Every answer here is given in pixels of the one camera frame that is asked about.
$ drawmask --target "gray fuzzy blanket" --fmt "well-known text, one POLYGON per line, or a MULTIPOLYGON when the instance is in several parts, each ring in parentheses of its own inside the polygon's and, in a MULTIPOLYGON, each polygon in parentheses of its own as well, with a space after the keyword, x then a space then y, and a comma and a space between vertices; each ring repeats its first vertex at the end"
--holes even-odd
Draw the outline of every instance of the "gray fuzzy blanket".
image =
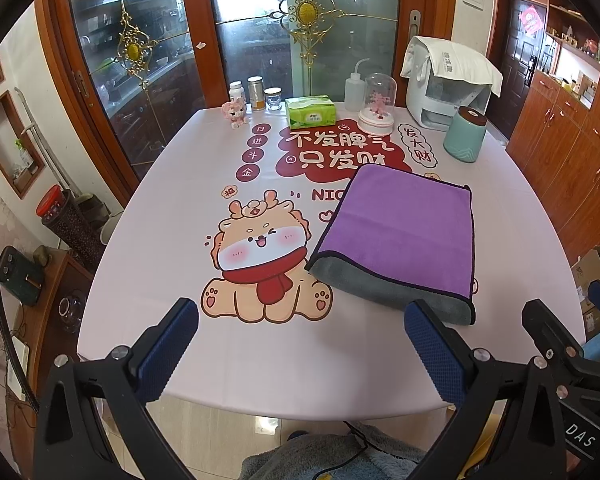
POLYGON ((318 471, 337 466, 351 459, 368 446, 355 460, 329 471, 329 479, 404 480, 415 469, 425 452, 396 440, 373 426, 359 422, 352 426, 364 435, 345 436, 307 434, 282 446, 242 462, 239 480, 312 480, 318 471))

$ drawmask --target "glass panel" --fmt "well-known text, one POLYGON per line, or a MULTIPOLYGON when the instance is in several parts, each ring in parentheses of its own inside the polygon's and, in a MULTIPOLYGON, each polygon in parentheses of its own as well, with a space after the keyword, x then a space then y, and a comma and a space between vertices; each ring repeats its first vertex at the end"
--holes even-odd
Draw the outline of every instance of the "glass panel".
POLYGON ((70 1, 102 107, 142 179, 182 125, 206 106, 183 0, 70 1), (127 24, 121 23, 123 9, 127 24), (121 44, 131 27, 140 34, 121 44))
MULTIPOLYGON (((329 0, 317 1, 324 10, 331 9, 329 0)), ((227 83, 240 80, 246 86, 248 77, 261 75, 266 86, 282 88, 283 98, 311 93, 341 101, 344 81, 360 59, 371 58, 361 67, 363 77, 373 72, 390 74, 398 0, 333 1, 336 9, 348 15, 336 17, 333 28, 312 47, 316 57, 309 72, 300 58, 300 45, 283 29, 280 19, 265 17, 279 10, 293 11, 296 0, 214 0, 227 83)), ((298 26, 294 16, 285 16, 283 24, 298 26)))

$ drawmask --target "white plastic bottle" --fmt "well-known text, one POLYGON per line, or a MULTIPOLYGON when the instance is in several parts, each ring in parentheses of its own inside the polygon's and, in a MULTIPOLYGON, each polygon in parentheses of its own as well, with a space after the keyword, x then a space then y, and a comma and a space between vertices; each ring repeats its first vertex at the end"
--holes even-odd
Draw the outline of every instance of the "white plastic bottle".
POLYGON ((247 102, 247 94, 244 92, 242 82, 234 81, 229 85, 229 99, 235 101, 238 97, 241 97, 245 103, 247 102))
POLYGON ((360 79, 358 67, 363 61, 369 61, 370 58, 361 59, 356 63, 356 69, 351 73, 351 77, 345 81, 344 85, 344 107, 349 112, 359 112, 365 104, 366 83, 360 79))

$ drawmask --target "dark green air fryer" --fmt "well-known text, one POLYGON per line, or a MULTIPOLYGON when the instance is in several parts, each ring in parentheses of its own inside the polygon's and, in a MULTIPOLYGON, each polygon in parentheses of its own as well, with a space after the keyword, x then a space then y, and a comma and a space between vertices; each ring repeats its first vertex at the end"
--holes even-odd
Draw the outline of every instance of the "dark green air fryer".
POLYGON ((0 255, 0 282, 22 304, 33 306, 45 283, 45 270, 7 245, 0 255))

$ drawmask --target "green tissue package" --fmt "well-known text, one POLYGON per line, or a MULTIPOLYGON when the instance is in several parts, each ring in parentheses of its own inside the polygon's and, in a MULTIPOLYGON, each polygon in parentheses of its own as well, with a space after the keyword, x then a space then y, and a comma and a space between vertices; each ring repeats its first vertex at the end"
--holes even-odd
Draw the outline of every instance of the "green tissue package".
POLYGON ((286 122, 292 130, 333 126, 336 123, 336 106, 326 95, 293 97, 286 100, 286 122))

